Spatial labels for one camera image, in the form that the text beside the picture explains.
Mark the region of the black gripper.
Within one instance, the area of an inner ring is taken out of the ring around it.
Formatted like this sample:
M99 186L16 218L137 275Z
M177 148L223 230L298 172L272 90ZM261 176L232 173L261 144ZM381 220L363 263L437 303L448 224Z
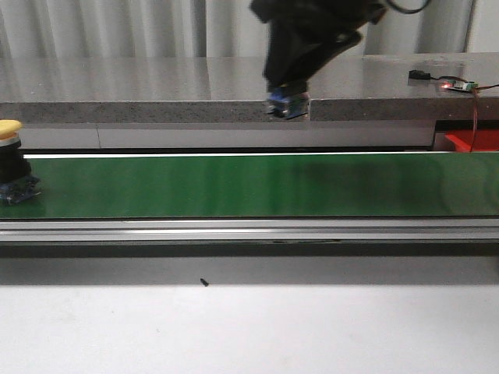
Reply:
M332 59L355 47L357 30L377 24L387 12L379 1L252 1L251 11L271 23L264 77L268 88L306 82ZM333 41L310 45L299 56L296 30L314 37L338 35Z

